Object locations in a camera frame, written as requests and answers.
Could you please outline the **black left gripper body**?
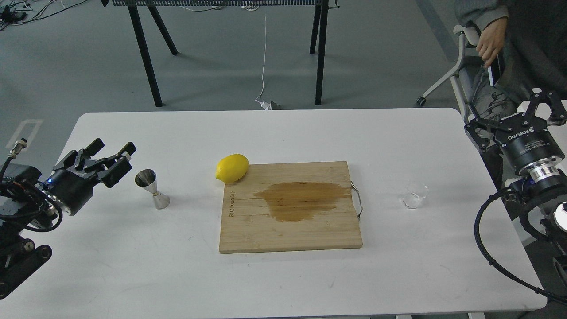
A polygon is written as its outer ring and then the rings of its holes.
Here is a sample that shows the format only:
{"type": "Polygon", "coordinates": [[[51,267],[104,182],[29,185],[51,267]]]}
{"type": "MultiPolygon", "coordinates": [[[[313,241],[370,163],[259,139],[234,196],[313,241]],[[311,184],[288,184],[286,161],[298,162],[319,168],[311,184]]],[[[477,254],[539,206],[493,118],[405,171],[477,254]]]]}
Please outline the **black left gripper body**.
{"type": "Polygon", "coordinates": [[[108,169],[109,158],[92,159],[88,151],[70,151],[44,182],[44,193],[69,216],[74,216],[93,197],[93,188],[108,169]]]}

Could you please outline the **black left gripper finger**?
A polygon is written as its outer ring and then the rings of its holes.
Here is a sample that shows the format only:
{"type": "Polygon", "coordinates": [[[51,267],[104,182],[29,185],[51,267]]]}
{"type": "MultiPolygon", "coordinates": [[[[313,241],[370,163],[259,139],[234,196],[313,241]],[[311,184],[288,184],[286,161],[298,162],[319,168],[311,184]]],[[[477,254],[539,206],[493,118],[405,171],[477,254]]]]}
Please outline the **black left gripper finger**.
{"type": "Polygon", "coordinates": [[[87,160],[84,178],[93,185],[102,183],[107,188],[115,186],[132,169],[129,161],[135,151],[136,146],[129,142],[111,157],[87,160]]]}
{"type": "Polygon", "coordinates": [[[97,154],[104,146],[105,144],[101,139],[95,139],[87,147],[80,149],[77,152],[74,161],[75,170],[86,171],[91,166],[93,166],[96,162],[96,160],[93,159],[93,156],[97,154]]]}

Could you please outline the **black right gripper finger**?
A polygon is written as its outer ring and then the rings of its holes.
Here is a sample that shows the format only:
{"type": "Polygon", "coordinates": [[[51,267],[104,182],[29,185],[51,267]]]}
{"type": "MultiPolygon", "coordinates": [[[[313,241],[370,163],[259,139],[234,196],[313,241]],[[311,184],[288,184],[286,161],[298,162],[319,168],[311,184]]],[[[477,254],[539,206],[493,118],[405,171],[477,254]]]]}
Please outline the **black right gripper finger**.
{"type": "Polygon", "coordinates": [[[532,89],[531,91],[530,98],[520,104],[519,113],[526,113],[530,108],[530,102],[535,100],[539,104],[532,108],[533,117],[544,119],[548,127],[566,124],[565,99],[561,99],[555,92],[547,92],[542,89],[532,89]]]}
{"type": "Polygon", "coordinates": [[[519,121],[516,117],[506,117],[500,121],[476,117],[464,126],[466,135],[474,143],[479,153],[489,151],[507,153],[509,142],[496,141],[496,134],[502,133],[504,137],[511,136],[518,128],[519,121]]]}

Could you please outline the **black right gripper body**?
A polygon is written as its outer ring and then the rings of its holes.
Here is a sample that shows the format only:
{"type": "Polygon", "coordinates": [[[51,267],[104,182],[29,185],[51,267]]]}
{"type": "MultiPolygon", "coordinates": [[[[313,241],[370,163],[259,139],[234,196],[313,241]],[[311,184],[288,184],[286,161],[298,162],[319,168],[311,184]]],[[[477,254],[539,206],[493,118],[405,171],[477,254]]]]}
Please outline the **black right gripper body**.
{"type": "Polygon", "coordinates": [[[512,165],[516,175],[526,175],[537,162],[561,162],[565,154],[548,131],[547,121],[540,117],[528,120],[520,113],[505,117],[494,141],[512,165]]]}

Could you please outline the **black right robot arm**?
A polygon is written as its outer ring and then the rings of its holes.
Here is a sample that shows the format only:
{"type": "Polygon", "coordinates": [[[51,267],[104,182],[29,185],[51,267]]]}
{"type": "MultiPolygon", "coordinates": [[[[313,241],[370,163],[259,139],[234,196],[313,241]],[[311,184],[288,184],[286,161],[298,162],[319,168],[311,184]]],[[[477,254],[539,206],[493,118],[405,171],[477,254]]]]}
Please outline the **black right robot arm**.
{"type": "Polygon", "coordinates": [[[506,198],[519,206],[522,228],[534,239],[552,244],[559,256],[553,265],[566,283],[566,173],[559,168],[565,154],[548,130],[566,123],[564,100],[553,91],[532,93],[524,111],[500,121],[476,115],[464,129],[480,153],[494,142],[512,166],[518,180],[492,194],[478,210],[474,220],[474,240],[490,266],[509,279],[547,299],[566,304],[566,297],[528,284],[506,270],[486,250],[481,235],[482,216],[492,202],[506,198]]]}

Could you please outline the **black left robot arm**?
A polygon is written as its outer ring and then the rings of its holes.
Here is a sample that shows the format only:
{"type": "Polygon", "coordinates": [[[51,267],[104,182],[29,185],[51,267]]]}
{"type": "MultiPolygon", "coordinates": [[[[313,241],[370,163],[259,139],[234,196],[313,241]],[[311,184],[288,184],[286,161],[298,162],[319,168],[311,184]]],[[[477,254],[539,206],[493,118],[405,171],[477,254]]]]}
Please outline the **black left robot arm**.
{"type": "Polygon", "coordinates": [[[51,257],[49,245],[36,245],[22,231],[45,233],[60,226],[63,216],[75,215],[93,197],[94,187],[115,186],[130,170],[136,146],[126,143],[111,157],[95,159],[104,147],[95,139],[79,151],[70,151],[41,181],[34,166],[14,163],[28,141],[16,141],[1,165],[0,296],[8,297],[51,257]]]}

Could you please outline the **person's bare hand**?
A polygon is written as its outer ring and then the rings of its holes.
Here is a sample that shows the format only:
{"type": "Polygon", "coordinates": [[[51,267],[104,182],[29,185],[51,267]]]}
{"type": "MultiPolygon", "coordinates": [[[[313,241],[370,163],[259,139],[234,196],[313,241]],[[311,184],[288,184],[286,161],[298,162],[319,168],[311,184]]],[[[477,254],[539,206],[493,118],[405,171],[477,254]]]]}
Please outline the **person's bare hand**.
{"type": "Polygon", "coordinates": [[[502,17],[492,21],[481,32],[476,51],[485,69],[492,65],[504,48],[507,27],[508,18],[502,17]]]}

